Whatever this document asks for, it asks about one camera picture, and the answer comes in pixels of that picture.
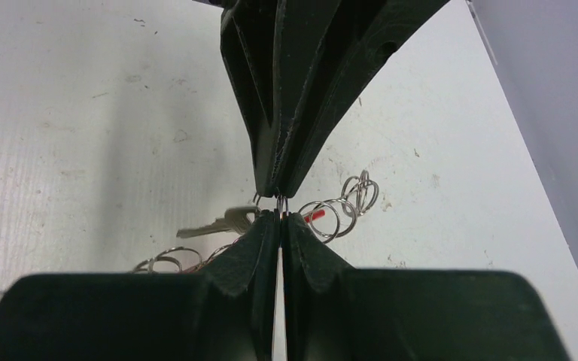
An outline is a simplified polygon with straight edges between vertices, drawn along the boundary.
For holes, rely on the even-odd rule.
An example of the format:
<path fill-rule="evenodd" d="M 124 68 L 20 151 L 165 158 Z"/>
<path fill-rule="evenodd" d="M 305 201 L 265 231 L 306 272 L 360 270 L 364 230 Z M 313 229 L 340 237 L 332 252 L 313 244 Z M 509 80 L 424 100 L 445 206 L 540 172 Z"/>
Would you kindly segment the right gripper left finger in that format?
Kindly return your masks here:
<path fill-rule="evenodd" d="M 0 360 L 269 360 L 279 215 L 186 274 L 38 274 L 0 300 Z"/>

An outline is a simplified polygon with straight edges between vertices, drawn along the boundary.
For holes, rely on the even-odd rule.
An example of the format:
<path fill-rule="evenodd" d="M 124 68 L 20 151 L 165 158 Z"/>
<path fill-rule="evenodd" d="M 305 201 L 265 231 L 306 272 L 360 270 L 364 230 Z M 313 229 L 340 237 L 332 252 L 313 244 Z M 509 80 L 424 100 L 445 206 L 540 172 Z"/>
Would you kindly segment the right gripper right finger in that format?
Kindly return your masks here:
<path fill-rule="evenodd" d="M 566 360 L 536 290 L 512 272 L 355 268 L 303 218 L 281 226 L 290 360 Z"/>

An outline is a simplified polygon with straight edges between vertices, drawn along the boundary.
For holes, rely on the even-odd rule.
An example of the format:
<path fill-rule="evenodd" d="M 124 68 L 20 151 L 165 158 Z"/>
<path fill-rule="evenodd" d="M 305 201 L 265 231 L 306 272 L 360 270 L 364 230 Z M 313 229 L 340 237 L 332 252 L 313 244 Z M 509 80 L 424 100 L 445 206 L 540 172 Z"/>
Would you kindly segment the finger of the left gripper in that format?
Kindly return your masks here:
<path fill-rule="evenodd" d="M 274 40 L 274 193 L 293 197 L 330 133 L 445 1 L 282 1 Z"/>
<path fill-rule="evenodd" d="M 339 65 L 340 1 L 221 1 L 220 50 L 251 145 L 256 191 L 294 196 Z"/>

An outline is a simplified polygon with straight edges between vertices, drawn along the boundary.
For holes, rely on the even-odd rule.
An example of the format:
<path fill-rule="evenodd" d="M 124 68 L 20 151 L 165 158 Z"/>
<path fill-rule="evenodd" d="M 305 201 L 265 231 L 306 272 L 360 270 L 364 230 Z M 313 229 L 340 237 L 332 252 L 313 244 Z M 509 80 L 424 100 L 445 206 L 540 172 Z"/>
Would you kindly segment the small silver key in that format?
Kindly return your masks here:
<path fill-rule="evenodd" d="M 228 208 L 224 215 L 205 226 L 197 228 L 183 228 L 176 233 L 177 238 L 195 238 L 223 232 L 234 232 L 244 235 L 252 226 L 254 219 L 259 215 L 260 209 L 254 205 Z"/>

